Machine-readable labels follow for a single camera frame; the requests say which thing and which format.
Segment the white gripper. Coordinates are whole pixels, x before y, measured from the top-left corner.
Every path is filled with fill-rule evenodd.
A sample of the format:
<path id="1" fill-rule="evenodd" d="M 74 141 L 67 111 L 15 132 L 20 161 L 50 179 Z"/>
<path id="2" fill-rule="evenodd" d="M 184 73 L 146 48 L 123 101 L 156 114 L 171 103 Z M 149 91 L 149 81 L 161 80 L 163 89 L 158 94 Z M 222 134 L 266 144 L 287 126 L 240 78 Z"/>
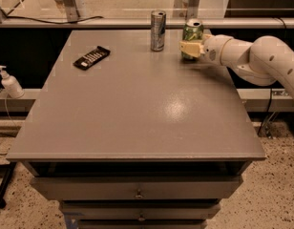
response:
<path id="1" fill-rule="evenodd" d="M 201 40 L 180 41 L 179 48 L 191 57 L 201 57 L 202 63 L 221 65 L 223 49 L 233 37 L 222 34 L 213 36 L 205 33 L 202 38 L 205 40 L 204 44 Z"/>

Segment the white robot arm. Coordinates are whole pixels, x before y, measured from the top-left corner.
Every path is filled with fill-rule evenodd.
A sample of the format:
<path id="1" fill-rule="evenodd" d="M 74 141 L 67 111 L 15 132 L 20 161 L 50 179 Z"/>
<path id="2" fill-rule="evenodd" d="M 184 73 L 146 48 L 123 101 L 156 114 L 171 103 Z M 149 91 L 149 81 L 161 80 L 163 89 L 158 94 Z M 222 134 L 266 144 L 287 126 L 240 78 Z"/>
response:
<path id="1" fill-rule="evenodd" d="M 294 52 L 277 37 L 262 36 L 251 43 L 223 34 L 205 34 L 200 40 L 180 41 L 179 49 L 200 63 L 228 67 L 254 85 L 279 81 L 294 100 Z"/>

